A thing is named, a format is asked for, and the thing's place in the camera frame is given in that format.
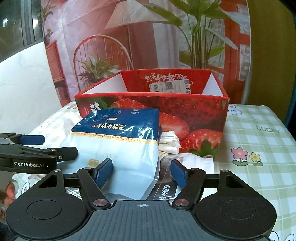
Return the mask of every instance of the gray ribbed plate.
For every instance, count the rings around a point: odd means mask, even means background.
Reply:
[[[205,232],[189,212],[173,209],[168,201],[117,201],[111,209],[95,211],[83,228],[61,240],[218,241],[221,239]],[[17,238],[15,241],[24,241],[24,239]]]

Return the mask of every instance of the gold stripe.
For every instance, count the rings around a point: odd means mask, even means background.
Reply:
[[[95,134],[95,133],[73,132],[73,131],[71,131],[70,134],[74,136],[98,137],[98,138],[112,139],[117,141],[136,142],[136,143],[144,143],[144,144],[152,143],[157,145],[156,140],[145,140],[140,138],[119,137],[119,136],[113,136],[113,135],[107,135],[107,134]]]

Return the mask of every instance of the strawberry box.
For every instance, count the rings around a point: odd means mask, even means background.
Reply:
[[[81,117],[109,108],[159,108],[163,131],[175,131],[180,153],[215,156],[229,98],[210,70],[121,71],[75,95]]]

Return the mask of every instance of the tablecloth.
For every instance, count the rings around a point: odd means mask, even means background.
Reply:
[[[80,119],[75,103],[69,103],[31,132],[45,136],[45,143],[36,147],[58,147]],[[295,160],[296,142],[270,108],[229,106],[223,139],[214,159],[215,173],[230,170],[273,204],[277,221],[271,238],[275,241],[294,241],[296,234]],[[28,176],[17,174],[13,179],[20,185]],[[34,183],[41,177],[30,178],[35,179]],[[30,181],[20,185],[17,197],[29,186]]]

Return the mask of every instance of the light blue packaging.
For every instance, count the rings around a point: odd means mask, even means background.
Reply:
[[[159,109],[107,109],[90,113],[71,130],[60,147],[74,146],[79,155],[58,168],[76,173],[112,159],[113,173],[102,188],[113,199],[145,200],[158,180]]]

